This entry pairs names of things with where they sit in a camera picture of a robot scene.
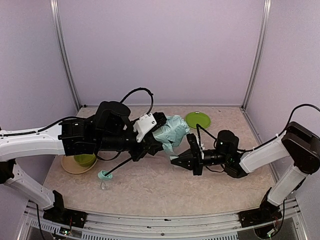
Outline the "aluminium frame post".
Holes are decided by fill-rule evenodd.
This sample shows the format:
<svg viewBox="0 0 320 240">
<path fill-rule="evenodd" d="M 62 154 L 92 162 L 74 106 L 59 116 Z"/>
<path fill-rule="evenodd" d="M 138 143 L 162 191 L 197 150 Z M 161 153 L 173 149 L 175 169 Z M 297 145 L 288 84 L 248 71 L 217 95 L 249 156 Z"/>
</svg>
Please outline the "aluminium frame post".
<svg viewBox="0 0 320 240">
<path fill-rule="evenodd" d="M 51 14 L 53 18 L 53 24 L 55 28 L 55 34 L 57 38 L 58 49 L 59 49 L 63 69 L 65 72 L 67 85 L 69 87 L 71 98 L 75 106 L 75 109 L 79 111 L 82 105 L 81 105 L 80 97 L 79 97 L 76 84 L 74 82 L 74 78 L 72 75 L 70 62 L 67 54 L 67 49 L 64 41 L 62 22 L 61 22 L 60 11 L 59 11 L 59 2 L 57 0 L 50 0 L 49 2 L 50 2 Z"/>
<path fill-rule="evenodd" d="M 252 97 L 254 86 L 257 80 L 257 75 L 258 75 L 258 71 L 259 71 L 259 67 L 260 67 L 260 63 L 263 55 L 264 45 L 265 45 L 265 39 L 267 36 L 271 6 L 272 6 L 272 0 L 264 1 L 258 42 L 255 50 L 254 59 L 253 59 L 253 65 L 249 75 L 249 82 L 245 91 L 244 99 L 241 105 L 241 108 L 243 109 L 244 112 L 246 112 L 249 107 L 250 99 Z"/>
</svg>

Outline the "mint green folding umbrella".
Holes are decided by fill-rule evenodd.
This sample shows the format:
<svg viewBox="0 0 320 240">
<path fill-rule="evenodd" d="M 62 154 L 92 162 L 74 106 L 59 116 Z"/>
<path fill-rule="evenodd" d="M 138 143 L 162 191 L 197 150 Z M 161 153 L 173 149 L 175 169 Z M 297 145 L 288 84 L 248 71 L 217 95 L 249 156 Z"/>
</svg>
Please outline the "mint green folding umbrella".
<svg viewBox="0 0 320 240">
<path fill-rule="evenodd" d="M 153 134 L 156 141 L 162 143 L 163 151 L 169 156 L 170 160 L 176 159 L 178 155 L 174 152 L 174 148 L 178 147 L 183 138 L 190 133 L 190 128 L 187 123 L 183 120 L 183 118 L 179 115 L 174 116 L 166 116 L 166 123 L 153 132 L 149 132 L 148 134 Z M 104 117 L 102 119 L 98 119 L 94 122 L 94 130 L 96 140 L 96 149 L 94 150 L 94 155 L 98 160 L 106 161 L 105 158 L 99 156 L 100 145 L 102 143 L 102 138 L 105 136 L 117 137 L 122 135 L 135 135 L 137 133 L 134 132 L 134 123 L 137 119 L 131 121 L 127 115 L 115 115 L 109 114 L 109 116 Z M 122 152 L 117 152 L 116 155 L 112 158 L 109 158 L 109 161 L 115 160 L 120 156 Z M 102 182 L 105 180 L 109 180 L 113 177 L 112 172 L 114 172 L 119 167 L 128 163 L 129 161 L 133 161 L 131 156 L 129 158 L 108 171 L 101 171 L 98 174 L 98 177 Z"/>
</svg>

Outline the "green plate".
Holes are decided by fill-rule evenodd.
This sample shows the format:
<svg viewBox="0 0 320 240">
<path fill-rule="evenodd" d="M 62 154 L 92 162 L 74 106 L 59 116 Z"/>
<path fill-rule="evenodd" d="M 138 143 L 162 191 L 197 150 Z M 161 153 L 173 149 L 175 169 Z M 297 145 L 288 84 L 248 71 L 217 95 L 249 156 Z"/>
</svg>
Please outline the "green plate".
<svg viewBox="0 0 320 240">
<path fill-rule="evenodd" d="M 190 128 L 195 129 L 197 124 L 199 124 L 203 128 L 208 128 L 211 125 L 211 119 L 208 115 L 203 112 L 194 111 L 188 113 L 185 118 L 185 122 Z"/>
</svg>

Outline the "beige plate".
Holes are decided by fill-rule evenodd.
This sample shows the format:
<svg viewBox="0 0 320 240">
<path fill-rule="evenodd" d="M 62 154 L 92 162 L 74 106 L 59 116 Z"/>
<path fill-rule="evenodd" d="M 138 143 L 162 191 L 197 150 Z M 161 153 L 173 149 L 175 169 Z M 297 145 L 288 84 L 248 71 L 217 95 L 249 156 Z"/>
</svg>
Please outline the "beige plate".
<svg viewBox="0 0 320 240">
<path fill-rule="evenodd" d="M 75 161 L 73 156 L 63 156 L 60 163 L 67 173 L 80 175 L 90 171 L 96 165 L 97 160 L 93 161 L 89 166 L 81 166 Z"/>
</svg>

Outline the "right aluminium frame post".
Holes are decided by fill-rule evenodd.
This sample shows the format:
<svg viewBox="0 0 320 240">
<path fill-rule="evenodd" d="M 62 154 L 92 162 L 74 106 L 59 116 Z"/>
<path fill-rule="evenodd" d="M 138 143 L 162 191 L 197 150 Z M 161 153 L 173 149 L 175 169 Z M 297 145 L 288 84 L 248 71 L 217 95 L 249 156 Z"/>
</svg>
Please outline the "right aluminium frame post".
<svg viewBox="0 0 320 240">
<path fill-rule="evenodd" d="M 253 59 L 253 65 L 249 75 L 249 82 L 245 91 L 244 99 L 241 105 L 241 108 L 243 109 L 244 112 L 246 112 L 249 107 L 250 99 L 252 97 L 254 86 L 257 80 L 257 75 L 258 75 L 258 71 L 259 71 L 259 67 L 260 67 L 260 63 L 263 55 L 264 45 L 265 45 L 265 39 L 267 36 L 271 6 L 272 6 L 272 0 L 264 1 L 258 42 L 255 50 L 254 59 Z"/>
</svg>

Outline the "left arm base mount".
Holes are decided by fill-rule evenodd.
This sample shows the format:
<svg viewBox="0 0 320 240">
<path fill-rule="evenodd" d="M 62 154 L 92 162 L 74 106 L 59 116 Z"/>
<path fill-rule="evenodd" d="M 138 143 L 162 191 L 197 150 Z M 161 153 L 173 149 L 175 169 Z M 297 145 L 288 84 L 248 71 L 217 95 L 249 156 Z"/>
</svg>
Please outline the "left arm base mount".
<svg viewBox="0 0 320 240">
<path fill-rule="evenodd" d="M 53 190 L 53 207 L 44 210 L 43 218 L 70 227 L 84 228 L 88 214 L 84 211 L 65 208 L 63 196 Z"/>
</svg>

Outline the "aluminium front rail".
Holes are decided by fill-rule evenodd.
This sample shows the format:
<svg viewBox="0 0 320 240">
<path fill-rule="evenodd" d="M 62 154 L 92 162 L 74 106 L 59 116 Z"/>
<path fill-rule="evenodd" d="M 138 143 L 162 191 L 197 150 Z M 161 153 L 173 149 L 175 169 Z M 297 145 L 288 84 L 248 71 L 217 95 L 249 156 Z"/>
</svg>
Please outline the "aluminium front rail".
<svg viewBox="0 0 320 240">
<path fill-rule="evenodd" d="M 67 226 L 37 218 L 35 205 L 28 203 L 19 223 L 16 240 L 41 239 L 42 230 L 66 240 L 238 240 L 255 236 L 255 229 L 268 223 L 243 227 L 237 212 L 191 216 L 132 216 L 89 212 L 82 228 L 73 227 L 68 235 L 60 233 Z"/>
</svg>

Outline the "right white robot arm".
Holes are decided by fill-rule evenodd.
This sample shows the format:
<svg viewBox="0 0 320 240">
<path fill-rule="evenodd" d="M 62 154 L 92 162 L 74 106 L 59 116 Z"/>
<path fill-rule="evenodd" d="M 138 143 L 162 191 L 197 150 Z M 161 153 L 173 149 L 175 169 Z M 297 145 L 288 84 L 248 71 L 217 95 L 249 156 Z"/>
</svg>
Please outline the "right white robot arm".
<svg viewBox="0 0 320 240">
<path fill-rule="evenodd" d="M 204 167 L 222 165 L 232 178 L 243 178 L 277 160 L 290 157 L 291 167 L 265 195 L 261 206 L 278 207 L 299 188 L 307 176 L 320 168 L 320 138 L 299 123 L 290 122 L 285 130 L 255 149 L 238 149 L 239 138 L 230 130 L 221 130 L 213 149 L 203 149 L 199 138 L 187 134 L 189 149 L 171 160 L 171 164 L 200 176 Z"/>
</svg>

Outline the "green bowl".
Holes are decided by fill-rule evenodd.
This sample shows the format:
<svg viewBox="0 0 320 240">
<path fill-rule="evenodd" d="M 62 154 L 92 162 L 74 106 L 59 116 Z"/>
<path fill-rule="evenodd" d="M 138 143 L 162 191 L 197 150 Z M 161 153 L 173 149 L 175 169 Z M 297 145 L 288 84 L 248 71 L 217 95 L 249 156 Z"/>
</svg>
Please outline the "green bowl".
<svg viewBox="0 0 320 240">
<path fill-rule="evenodd" d="M 97 160 L 94 154 L 80 154 L 73 156 L 75 162 L 81 167 L 91 167 Z"/>
</svg>

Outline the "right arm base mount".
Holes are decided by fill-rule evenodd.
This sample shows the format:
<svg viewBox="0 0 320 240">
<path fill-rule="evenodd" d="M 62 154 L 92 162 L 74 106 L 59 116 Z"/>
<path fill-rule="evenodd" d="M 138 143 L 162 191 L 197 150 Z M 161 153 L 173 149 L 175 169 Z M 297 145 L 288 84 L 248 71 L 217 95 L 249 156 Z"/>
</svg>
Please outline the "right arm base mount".
<svg viewBox="0 0 320 240">
<path fill-rule="evenodd" d="M 281 219 L 283 217 L 280 207 L 267 201 L 271 189 L 272 188 L 266 192 L 258 208 L 244 210 L 238 213 L 242 228 L 268 223 L 275 221 L 276 218 Z"/>
</svg>

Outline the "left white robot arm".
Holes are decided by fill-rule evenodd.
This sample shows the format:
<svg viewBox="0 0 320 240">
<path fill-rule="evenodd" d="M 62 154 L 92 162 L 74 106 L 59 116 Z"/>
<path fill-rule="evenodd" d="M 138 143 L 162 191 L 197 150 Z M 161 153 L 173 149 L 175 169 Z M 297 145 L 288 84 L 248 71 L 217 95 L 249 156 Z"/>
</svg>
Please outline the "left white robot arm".
<svg viewBox="0 0 320 240">
<path fill-rule="evenodd" d="M 17 158 L 42 155 L 97 155 L 99 152 L 128 152 L 137 162 L 161 148 L 153 132 L 164 126 L 162 112 L 146 113 L 130 120 L 131 110 L 121 102 L 103 101 L 94 115 L 65 117 L 50 126 L 0 132 L 0 182 L 22 192 L 45 211 L 64 212 L 60 193 L 49 190 L 27 175 Z"/>
</svg>

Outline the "left aluminium frame post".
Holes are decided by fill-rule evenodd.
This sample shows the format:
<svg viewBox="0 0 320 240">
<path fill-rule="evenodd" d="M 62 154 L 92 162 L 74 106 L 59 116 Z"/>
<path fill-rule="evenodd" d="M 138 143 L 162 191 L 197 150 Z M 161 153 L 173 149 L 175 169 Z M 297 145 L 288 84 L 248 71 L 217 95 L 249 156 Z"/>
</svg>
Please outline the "left aluminium frame post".
<svg viewBox="0 0 320 240">
<path fill-rule="evenodd" d="M 67 49 L 64 41 L 62 22 L 61 22 L 60 11 L 59 11 L 59 2 L 57 0 L 50 0 L 49 2 L 50 2 L 51 14 L 53 18 L 53 24 L 55 28 L 55 34 L 57 38 L 58 49 L 59 49 L 63 69 L 65 72 L 67 85 L 69 87 L 71 98 L 75 106 L 75 109 L 79 111 L 82 105 L 81 105 L 80 97 L 79 97 L 76 84 L 74 82 L 74 78 L 72 75 L 70 62 L 67 54 Z"/>
</svg>

